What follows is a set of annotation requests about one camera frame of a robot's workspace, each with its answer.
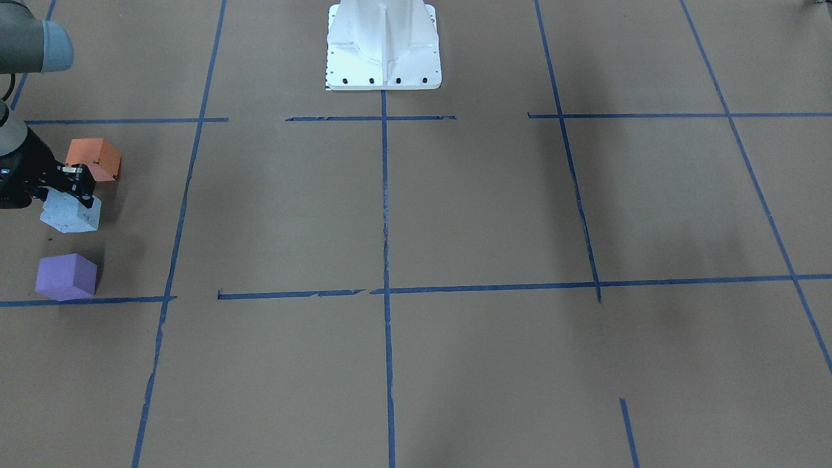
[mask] blue painter's tape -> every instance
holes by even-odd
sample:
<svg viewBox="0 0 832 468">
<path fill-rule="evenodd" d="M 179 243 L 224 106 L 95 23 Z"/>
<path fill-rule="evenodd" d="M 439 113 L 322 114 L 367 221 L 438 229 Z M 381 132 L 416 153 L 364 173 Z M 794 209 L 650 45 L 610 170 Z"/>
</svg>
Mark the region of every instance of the blue painter's tape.
<svg viewBox="0 0 832 468">
<path fill-rule="evenodd" d="M 619 113 L 619 114 L 532 114 L 527 113 L 531 119 L 592 119 L 592 118 L 725 118 L 724 112 L 667 112 L 667 113 Z M 790 118 L 790 117 L 832 117 L 832 112 L 743 112 L 731 113 L 731 117 L 757 117 L 757 118 Z"/>
<path fill-rule="evenodd" d="M 731 113 L 731 117 L 832 117 L 832 112 L 741 112 Z"/>
<path fill-rule="evenodd" d="M 79 120 L 27 120 L 27 125 L 106 125 L 106 124 L 149 124 L 149 123 L 217 123 L 228 122 L 228 117 L 194 118 L 113 118 Z"/>
<path fill-rule="evenodd" d="M 343 121 L 375 121 L 378 122 L 381 120 L 381 117 L 362 117 L 362 116 L 354 116 L 354 117 L 290 117 L 287 118 L 287 122 L 343 122 Z"/>
<path fill-rule="evenodd" d="M 507 284 L 480 286 L 428 286 L 428 287 L 392 287 L 390 294 L 425 294 L 433 292 L 478 292 L 478 291 L 532 291 L 540 289 L 576 289 L 595 287 L 591 281 L 571 283 Z M 384 289 L 376 289 L 370 294 L 383 294 Z"/>
<path fill-rule="evenodd" d="M 729 276 L 722 278 L 675 278 L 666 280 L 632 280 L 632 281 L 601 281 L 604 287 L 622 286 L 663 286 L 663 285 L 690 285 L 690 284 L 725 284 L 725 283 L 752 283 L 763 281 L 791 281 L 791 276 Z"/>
<path fill-rule="evenodd" d="M 708 73 L 711 75 L 711 80 L 713 81 L 717 95 L 719 95 L 720 102 L 722 103 L 722 108 L 725 110 L 726 116 L 728 116 L 728 122 L 730 123 L 731 130 L 734 133 L 736 144 L 740 148 L 740 154 L 742 155 L 743 162 L 745 163 L 745 168 L 748 170 L 748 175 L 751 177 L 751 181 L 754 183 L 754 189 L 757 191 L 757 197 L 760 199 L 760 204 L 763 206 L 765 216 L 769 220 L 771 231 L 774 233 L 775 239 L 777 240 L 777 246 L 780 248 L 780 254 L 783 256 L 783 261 L 785 262 L 785 265 L 789 270 L 791 280 L 795 284 L 795 290 L 797 291 L 797 295 L 800 298 L 800 304 L 803 306 L 803 311 L 806 314 L 806 318 L 809 320 L 809 324 L 812 328 L 812 331 L 815 334 L 815 339 L 817 340 L 818 346 L 820 347 L 820 352 L 823 355 L 824 360 L 826 361 L 826 367 L 829 369 L 830 374 L 832 374 L 832 357 L 830 357 L 829 350 L 826 348 L 826 343 L 824 342 L 824 339 L 820 334 L 820 330 L 818 329 L 817 323 L 815 322 L 815 316 L 812 314 L 812 310 L 809 307 L 809 302 L 807 302 L 806 297 L 803 293 L 803 288 L 800 286 L 800 279 L 795 273 L 795 269 L 792 266 L 791 259 L 789 259 L 789 254 L 785 249 L 783 238 L 780 236 L 780 231 L 777 229 L 777 224 L 775 223 L 774 216 L 771 214 L 769 204 L 765 200 L 765 196 L 763 195 L 763 190 L 760 186 L 760 181 L 757 179 L 757 176 L 754 172 L 754 168 L 751 166 L 751 159 L 748 158 L 748 152 L 745 150 L 745 144 L 743 144 L 742 138 L 740 137 L 740 131 L 736 127 L 734 118 L 733 116 L 731 116 L 730 109 L 728 108 L 728 102 L 726 101 L 725 94 L 722 92 L 722 88 L 720 87 L 719 81 L 717 81 L 716 79 L 716 73 L 714 72 L 714 68 L 711 66 L 711 60 L 708 59 L 708 54 L 705 52 L 705 46 L 702 44 L 702 41 L 699 37 L 699 33 L 696 31 L 696 25 L 693 23 L 693 17 L 691 16 L 691 12 L 688 10 L 687 5 L 685 4 L 685 0 L 679 0 L 679 3 L 681 5 L 682 11 L 684 11 L 685 13 L 685 17 L 687 18 L 688 24 L 691 27 L 693 37 L 696 40 L 696 45 L 699 47 L 699 52 L 702 55 L 702 60 L 705 62 L 705 65 L 708 69 Z"/>
<path fill-rule="evenodd" d="M 832 274 L 829 274 L 829 275 L 798 275 L 797 279 L 799 279 L 801 281 L 832 280 Z"/>
<path fill-rule="evenodd" d="M 396 468 L 396 418 L 393 402 L 393 329 L 390 314 L 390 198 L 388 178 L 387 92 L 381 92 L 382 213 L 384 214 L 384 359 L 387 364 L 387 449 L 389 468 Z"/>
<path fill-rule="evenodd" d="M 355 296 L 364 289 L 337 289 L 331 291 L 287 291 L 287 292 L 255 292 L 250 294 L 217 294 L 218 301 L 243 301 L 249 299 L 287 299 L 291 297 L 333 297 Z"/>
<path fill-rule="evenodd" d="M 193 177 L 194 173 L 194 165 L 196 164 L 196 155 L 199 152 L 200 147 L 200 140 L 202 137 L 202 125 L 206 118 L 206 109 L 208 108 L 208 96 L 210 94 L 210 85 L 211 79 L 214 75 L 214 66 L 216 64 L 216 55 L 220 49 L 220 37 L 222 35 L 222 24 L 225 19 L 225 7 L 227 4 L 227 0 L 221 0 L 220 2 L 220 16 L 217 19 L 216 24 L 216 31 L 214 34 L 214 46 L 211 50 L 210 62 L 208 64 L 208 73 L 206 76 L 206 84 L 205 89 L 202 92 L 202 104 L 200 106 L 200 117 L 199 121 L 196 124 L 196 134 L 194 136 L 194 145 L 191 149 L 191 162 L 188 166 L 188 176 L 185 182 L 185 190 L 182 195 L 182 203 L 180 206 L 179 211 L 179 222 L 176 226 L 176 237 L 174 238 L 173 242 L 173 252 L 171 253 L 171 270 L 167 277 L 167 283 L 165 285 L 165 296 L 169 296 L 171 294 L 171 290 L 173 289 L 173 278 L 176 274 L 176 261 L 179 257 L 179 248 L 182 239 L 182 232 L 185 228 L 185 215 L 187 212 L 188 206 L 188 191 L 191 188 L 191 178 Z M 147 387 L 145 389 L 145 401 L 144 405 L 141 408 L 141 419 L 139 421 L 139 430 L 138 434 L 136 435 L 136 448 L 133 451 L 133 460 L 131 467 L 138 468 L 139 461 L 141 460 L 141 448 L 144 444 L 145 440 L 145 430 L 147 427 L 147 418 L 150 414 L 150 407 L 151 407 L 151 400 L 153 397 L 153 386 L 156 382 L 156 370 L 159 367 L 159 355 L 161 353 L 161 342 L 162 342 L 162 328 L 165 325 L 165 321 L 167 319 L 167 310 L 168 305 L 170 304 L 169 301 L 163 301 L 161 304 L 161 312 L 159 314 L 159 326 L 156 329 L 156 349 L 154 352 L 153 357 L 153 370 L 151 371 L 151 376 L 147 380 Z"/>
<path fill-rule="evenodd" d="M 801 281 L 832 280 L 832 273 L 798 275 Z M 724 276 L 712 278 L 666 278 L 656 280 L 628 280 L 628 281 L 601 281 L 601 287 L 638 287 L 638 286 L 672 286 L 672 285 L 697 285 L 697 284 L 730 284 L 730 283 L 755 283 L 755 282 L 777 282 L 792 281 L 789 275 L 769 276 Z M 529 284 L 502 284 L 502 285 L 467 285 L 467 286 L 416 286 L 416 287 L 391 287 L 390 294 L 431 294 L 435 292 L 479 292 L 479 291 L 534 291 L 548 289 L 581 289 L 594 288 L 593 281 L 575 281 L 561 283 L 529 283 Z M 365 289 L 343 289 L 332 291 L 285 291 L 285 292 L 261 292 L 250 294 L 218 294 L 217 299 L 221 301 L 237 301 L 244 299 L 281 299 L 291 297 L 313 297 L 313 296 L 354 296 Z M 369 292 L 370 295 L 380 296 L 385 289 L 380 287 Z"/>
<path fill-rule="evenodd" d="M 630 456 L 632 457 L 632 468 L 640 468 L 638 462 L 638 451 L 636 450 L 636 438 L 632 435 L 632 424 L 630 424 L 630 411 L 627 410 L 626 400 L 618 399 L 622 407 L 622 416 L 624 417 L 624 427 L 626 428 L 627 442 L 630 444 Z"/>
<path fill-rule="evenodd" d="M 592 251 L 592 240 L 589 236 L 589 226 L 587 225 L 587 215 L 583 211 L 583 201 L 581 199 L 581 188 L 577 181 L 577 172 L 575 170 L 575 162 L 572 159 L 572 147 L 569 144 L 569 134 L 567 132 L 567 123 L 563 118 L 563 107 L 561 106 L 560 93 L 557 91 L 557 80 L 555 79 L 555 69 L 552 65 L 552 55 L 549 53 L 549 41 L 546 38 L 546 28 L 543 26 L 543 15 L 540 12 L 540 0 L 534 0 L 534 8 L 537 12 L 537 25 L 540 27 L 540 37 L 543 40 L 543 52 L 546 55 L 546 64 L 549 69 L 549 79 L 552 81 L 552 94 L 555 97 L 555 107 L 557 108 L 558 119 L 561 124 L 561 135 L 563 137 L 563 146 L 567 153 L 567 162 L 569 163 L 569 173 L 572 175 L 572 185 L 575 189 L 575 199 L 577 201 L 578 214 L 581 215 L 581 224 L 583 225 L 583 236 L 587 243 L 587 256 L 589 257 L 589 267 L 592 271 L 592 280 L 595 282 L 595 294 L 598 302 L 601 302 L 601 283 L 598 279 L 598 269 L 595 263 L 595 254 Z"/>
<path fill-rule="evenodd" d="M 176 296 L 149 297 L 101 297 L 75 299 L 73 301 L 0 301 L 0 307 L 41 307 L 41 306 L 95 306 L 99 304 L 156 303 L 173 301 Z"/>
<path fill-rule="evenodd" d="M 377 116 L 377 117 L 290 117 L 287 122 L 381 122 L 389 121 L 422 121 L 422 120 L 457 120 L 456 116 Z"/>
</svg>

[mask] floor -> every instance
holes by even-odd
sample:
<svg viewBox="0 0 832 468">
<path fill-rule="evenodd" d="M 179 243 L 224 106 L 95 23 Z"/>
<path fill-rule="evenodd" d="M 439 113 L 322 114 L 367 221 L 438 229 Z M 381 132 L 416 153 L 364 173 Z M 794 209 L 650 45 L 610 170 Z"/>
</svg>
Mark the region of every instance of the floor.
<svg viewBox="0 0 832 468">
<path fill-rule="evenodd" d="M 123 168 L 0 213 L 0 466 L 832 466 L 829 4 L 433 0 L 380 93 L 333 2 L 28 1 L 77 60 L 11 104 Z"/>
</svg>

